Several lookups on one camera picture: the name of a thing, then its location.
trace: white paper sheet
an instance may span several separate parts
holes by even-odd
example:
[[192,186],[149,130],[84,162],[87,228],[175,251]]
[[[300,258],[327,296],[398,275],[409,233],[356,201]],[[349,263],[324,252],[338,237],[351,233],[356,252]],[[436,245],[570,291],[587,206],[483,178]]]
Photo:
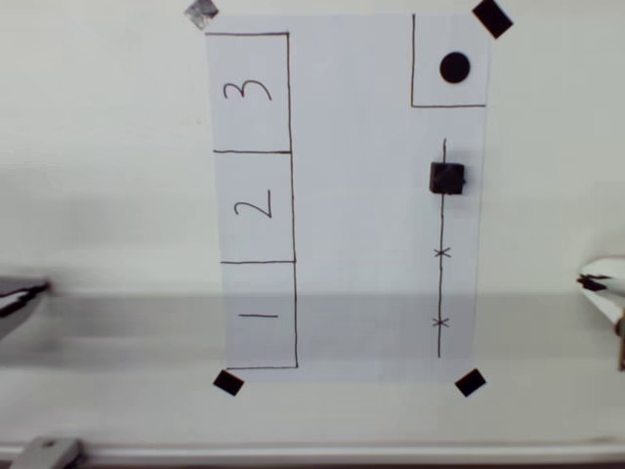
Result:
[[[470,15],[223,15],[206,40],[229,367],[343,381],[466,371],[488,32]],[[450,84],[439,65],[456,51],[471,70]],[[466,179],[444,204],[429,190],[443,141]]]

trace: drawn corner lines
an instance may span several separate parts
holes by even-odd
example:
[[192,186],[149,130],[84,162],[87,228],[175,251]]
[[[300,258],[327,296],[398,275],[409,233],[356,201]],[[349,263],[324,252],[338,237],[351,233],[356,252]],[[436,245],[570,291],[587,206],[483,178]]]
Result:
[[[416,36],[416,31],[417,31],[417,18],[416,18],[416,14],[412,14],[411,15],[411,34],[410,34],[410,50],[411,50],[411,67],[410,67],[410,107],[412,108],[430,108],[430,109],[445,109],[445,108],[474,108],[474,107],[486,107],[486,104],[463,104],[463,103],[452,103],[452,104],[433,104],[433,105],[419,105],[415,102],[415,81],[417,80],[418,76],[417,76],[417,61],[418,61],[418,57],[417,57],[417,36]],[[444,58],[441,58],[441,64],[440,64],[440,70],[441,70],[441,77],[444,77],[443,71],[442,71],[442,66],[443,63],[445,63],[445,61],[449,62],[449,59],[451,59],[451,56],[453,56],[453,63],[455,63],[459,58],[458,56],[462,56],[462,58],[460,59],[461,61],[464,59],[465,61],[468,62],[466,56],[464,56],[463,54],[458,53],[458,51],[449,51],[449,54],[447,54]],[[461,81],[464,80],[464,78],[466,78],[466,76],[468,75],[468,70],[466,71],[466,73],[464,74],[464,76],[461,76],[459,81],[451,81],[447,78],[445,78],[445,81],[448,81],[449,83],[460,83]]]
[[240,318],[268,318],[268,319],[277,319],[279,318],[279,315],[254,315],[254,314],[249,314],[249,315],[237,315]]
[[289,36],[289,31],[276,32],[205,32],[205,36],[232,36],[232,37],[264,37],[264,36]]

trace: handwritten number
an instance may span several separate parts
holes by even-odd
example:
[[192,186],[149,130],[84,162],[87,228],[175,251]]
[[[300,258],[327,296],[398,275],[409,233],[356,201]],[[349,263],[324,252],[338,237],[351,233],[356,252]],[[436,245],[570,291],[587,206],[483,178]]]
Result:
[[270,99],[270,101],[273,101],[273,99],[271,98],[270,90],[267,89],[267,86],[265,86],[260,81],[256,81],[256,80],[245,80],[241,86],[236,86],[234,83],[226,83],[224,85],[224,90],[223,90],[224,91],[224,98],[228,99],[228,88],[229,87],[232,87],[236,91],[238,91],[238,94],[241,95],[241,98],[245,98],[245,87],[247,85],[257,85],[257,86],[260,86],[261,88],[263,88],[263,90],[267,94],[267,97]]
[[269,189],[267,189],[267,210],[263,210],[261,207],[254,205],[252,203],[248,203],[248,202],[237,202],[234,205],[234,213],[236,215],[240,215],[238,213],[238,207],[241,205],[245,205],[251,208],[254,208],[256,210],[258,210],[259,212],[261,212],[263,215],[265,215],[266,217],[271,218],[271,191]]

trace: black cube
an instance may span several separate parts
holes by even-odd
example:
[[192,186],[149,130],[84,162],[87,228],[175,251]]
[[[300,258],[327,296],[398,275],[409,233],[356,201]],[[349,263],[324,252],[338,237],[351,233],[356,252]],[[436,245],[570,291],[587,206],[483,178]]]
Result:
[[459,163],[432,163],[430,191],[457,195],[465,184],[465,166]]

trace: black marker lines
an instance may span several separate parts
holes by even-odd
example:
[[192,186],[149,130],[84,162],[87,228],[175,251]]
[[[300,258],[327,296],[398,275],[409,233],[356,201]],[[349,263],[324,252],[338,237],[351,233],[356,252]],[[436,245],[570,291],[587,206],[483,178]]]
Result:
[[[447,162],[447,139],[443,139],[442,141],[442,162]],[[442,260],[443,257],[451,257],[449,254],[450,247],[443,248],[443,240],[444,240],[444,231],[445,231],[445,194],[442,193],[440,195],[440,235],[438,237],[438,249],[435,249],[436,256],[438,257],[438,314],[437,318],[433,319],[435,322],[433,327],[438,327],[438,342],[437,342],[437,351],[438,357],[440,358],[440,342],[442,339],[442,328],[449,327],[449,318],[442,318]]]
[[415,109],[445,109],[445,108],[457,108],[457,107],[486,107],[486,105],[412,105]]
[[294,264],[295,261],[222,261],[220,264]]
[[267,94],[267,97],[270,99],[270,101],[273,101],[273,98],[271,97],[270,90],[268,90],[267,86],[265,86],[263,83],[261,83],[258,80],[245,80],[241,86],[237,86],[234,83],[226,83],[224,85],[224,89],[223,89],[223,91],[224,91],[224,98],[228,99],[228,87],[230,87],[230,86],[232,88],[234,88],[236,91],[238,91],[238,94],[241,95],[241,98],[245,98],[245,87],[247,85],[250,85],[250,84],[258,85],[261,88],[263,88],[263,90],[265,90],[265,93]]
[[288,127],[289,127],[289,155],[291,165],[291,236],[293,243],[293,331],[295,334],[295,367],[300,366],[298,354],[298,330],[297,330],[297,253],[295,250],[295,183],[293,174],[293,124],[291,111],[291,35],[286,33],[286,88],[288,104]]
[[[251,266],[258,266],[258,269],[264,269],[265,265],[269,265],[269,264],[290,264],[292,266],[292,275],[293,275],[293,303],[292,303],[292,308],[293,308],[293,329],[292,329],[292,333],[293,333],[293,362],[291,362],[290,360],[288,361],[289,363],[293,363],[291,365],[284,365],[284,366],[272,366],[270,363],[268,363],[268,365],[261,365],[261,366],[233,366],[233,367],[229,367],[227,369],[294,369],[294,368],[298,368],[299,367],[299,351],[298,351],[298,347],[299,347],[299,343],[298,343],[298,321],[297,321],[297,315],[298,315],[298,304],[297,304],[297,267],[296,267],[296,263],[297,263],[297,255],[296,255],[296,240],[295,240],[295,182],[294,182],[294,157],[293,157],[293,124],[292,124],[292,92],[291,92],[291,37],[290,34],[288,32],[262,32],[262,33],[235,33],[235,32],[225,32],[225,33],[206,33],[207,36],[235,36],[235,37],[259,37],[259,36],[282,36],[285,38],[285,42],[282,43],[281,39],[277,40],[277,44],[274,44],[274,47],[279,47],[279,49],[283,53],[286,54],[286,57],[282,56],[284,62],[282,64],[279,64],[277,67],[280,70],[280,73],[286,73],[286,91],[287,91],[287,99],[286,99],[286,103],[284,104],[286,106],[286,111],[287,113],[287,122],[282,122],[281,124],[279,124],[278,122],[274,123],[274,125],[280,125],[280,127],[282,128],[282,130],[286,130],[288,131],[288,148],[285,148],[286,145],[281,146],[281,149],[238,149],[236,145],[232,145],[230,148],[221,148],[221,149],[213,149],[214,153],[217,154],[233,154],[233,155],[237,155],[237,154],[258,154],[258,155],[268,155],[269,157],[271,157],[272,154],[286,154],[289,156],[289,183],[290,183],[290,198],[291,198],[291,227],[290,227],[290,241],[286,241],[286,242],[291,242],[291,255],[289,256],[284,256],[284,257],[290,257],[290,259],[263,259],[263,255],[259,253],[258,258],[260,258],[260,260],[222,260],[221,264],[225,265],[225,266],[233,266],[233,269],[239,269],[241,267],[237,267],[237,266],[245,266],[245,265],[251,265]],[[261,90],[265,92],[265,95],[267,96],[269,101],[273,101],[273,96],[272,95],[276,95],[276,93],[278,93],[278,91],[276,91],[276,89],[274,89],[271,86],[271,83],[268,82],[268,86],[266,86],[265,83],[263,83],[262,81],[258,81],[258,80],[252,80],[252,79],[246,79],[243,82],[240,82],[239,80],[243,78],[243,77],[238,77],[238,78],[234,78],[232,80],[228,80],[225,79],[222,83],[225,83],[221,89],[222,91],[222,95],[224,97],[224,99],[228,100],[228,99],[232,99],[232,98],[237,98],[237,96],[234,93],[234,90],[238,93],[238,95],[240,95],[241,98],[251,98],[252,97],[252,93],[254,94],[258,94]],[[272,200],[272,196],[278,196],[278,197],[282,197],[282,195],[276,195],[275,193],[272,194],[271,190],[267,189],[267,204],[264,203],[251,203],[251,201],[237,201],[234,206],[232,207],[234,213],[237,216],[248,216],[248,213],[246,213],[246,210],[249,211],[249,209],[254,209],[258,212],[260,212],[261,214],[265,215],[266,217],[268,217],[268,219],[274,221],[275,218],[281,218],[282,216],[288,216],[288,212],[287,213],[273,213],[272,211],[272,202],[274,200]],[[252,259],[254,259],[254,257],[257,257],[256,255],[252,255],[249,256]],[[288,269],[289,274],[291,272],[291,268],[286,267],[285,269]],[[290,285],[290,279],[287,280],[286,285],[284,285],[286,288],[288,288],[290,290],[291,285]],[[290,310],[291,307],[287,307],[287,312],[288,315],[290,315]],[[280,317],[281,319],[285,318],[286,313],[282,312],[282,311],[278,311],[277,314],[256,314],[254,313],[254,311],[250,311],[249,314],[248,312],[242,312],[241,314],[238,314],[237,311],[233,312],[234,314],[236,314],[238,317],[243,318],[243,319],[259,319],[259,320],[271,320],[271,319],[277,319],[278,317]]]
[[288,149],[276,149],[271,151],[257,151],[255,149],[213,149],[213,153],[291,154],[291,151]]
[[298,366],[228,366],[226,369],[295,369]]
[[250,207],[250,208],[254,208],[256,210],[258,210],[259,212],[261,212],[263,215],[265,215],[266,217],[271,218],[271,191],[269,189],[267,189],[267,210],[263,210],[261,207],[259,207],[258,205],[254,205],[253,203],[249,203],[249,202],[237,202],[234,205],[234,213],[236,215],[240,215],[238,213],[238,207],[239,206],[246,206],[246,207]]
[[238,36],[238,37],[254,37],[254,36],[287,36],[288,32],[205,32],[205,36]]
[[241,318],[277,318],[277,315],[239,315]]

